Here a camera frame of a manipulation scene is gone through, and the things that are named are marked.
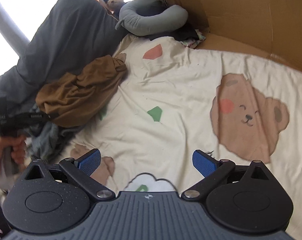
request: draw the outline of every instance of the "cartoon bear face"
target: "cartoon bear face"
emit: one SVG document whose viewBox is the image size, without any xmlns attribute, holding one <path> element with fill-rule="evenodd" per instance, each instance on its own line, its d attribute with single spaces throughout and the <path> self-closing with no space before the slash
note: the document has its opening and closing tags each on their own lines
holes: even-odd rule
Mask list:
<svg viewBox="0 0 302 240">
<path fill-rule="evenodd" d="M 219 143 L 240 158 L 270 162 L 279 133 L 289 124 L 286 105 L 266 98 L 241 74 L 227 74 L 217 87 L 211 122 Z"/>
</svg>

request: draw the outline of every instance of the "cardboard box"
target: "cardboard box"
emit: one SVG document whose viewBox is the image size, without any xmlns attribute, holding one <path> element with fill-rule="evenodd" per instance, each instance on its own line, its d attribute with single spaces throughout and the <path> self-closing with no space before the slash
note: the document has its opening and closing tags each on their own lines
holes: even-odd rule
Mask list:
<svg viewBox="0 0 302 240">
<path fill-rule="evenodd" d="M 302 71 L 302 0 L 165 0 L 207 31 L 202 49 L 241 52 Z"/>
</svg>

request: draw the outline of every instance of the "hand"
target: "hand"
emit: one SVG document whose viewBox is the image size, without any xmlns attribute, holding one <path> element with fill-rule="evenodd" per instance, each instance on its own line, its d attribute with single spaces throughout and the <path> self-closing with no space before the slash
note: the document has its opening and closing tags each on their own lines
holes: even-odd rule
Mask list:
<svg viewBox="0 0 302 240">
<path fill-rule="evenodd" d="M 13 137 L 0 137 L 0 171 L 1 171 L 1 159 L 3 155 L 3 150 L 7 147 L 13 147 L 13 152 L 11 156 L 17 164 L 22 164 L 25 157 L 25 140 L 26 136 L 21 135 L 17 138 Z"/>
</svg>

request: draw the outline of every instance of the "cream bedsheet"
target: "cream bedsheet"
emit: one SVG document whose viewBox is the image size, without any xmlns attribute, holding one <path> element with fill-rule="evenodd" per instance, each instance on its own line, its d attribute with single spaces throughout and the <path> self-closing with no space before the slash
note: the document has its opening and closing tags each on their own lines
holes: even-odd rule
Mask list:
<svg viewBox="0 0 302 240">
<path fill-rule="evenodd" d="M 162 56 L 142 58 L 158 44 Z M 184 48 L 169 37 L 133 38 L 123 53 L 127 79 L 107 105 L 106 115 L 98 114 L 72 141 L 115 160 L 107 186 L 118 192 L 137 174 L 150 172 L 170 180 L 181 193 L 203 178 L 192 165 L 196 149 L 214 151 L 217 160 L 249 164 L 218 144 L 210 119 L 222 76 L 243 74 L 266 97 L 288 107 L 289 124 L 280 132 L 267 166 L 294 202 L 287 232 L 302 240 L 302 73 L 256 56 Z M 163 111 L 160 122 L 147 113 L 156 106 Z"/>
</svg>

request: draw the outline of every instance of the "gray neck pillow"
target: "gray neck pillow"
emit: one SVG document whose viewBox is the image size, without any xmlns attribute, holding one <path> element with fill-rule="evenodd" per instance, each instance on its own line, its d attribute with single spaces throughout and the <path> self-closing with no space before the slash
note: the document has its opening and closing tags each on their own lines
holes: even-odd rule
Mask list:
<svg viewBox="0 0 302 240">
<path fill-rule="evenodd" d="M 137 14 L 137 10 L 148 6 L 158 0 L 133 0 L 126 3 L 120 10 L 119 22 L 115 26 L 117 30 L 120 25 L 137 36 L 172 32 L 181 28 L 188 19 L 188 12 L 179 5 L 172 5 L 164 12 L 143 17 Z"/>
</svg>

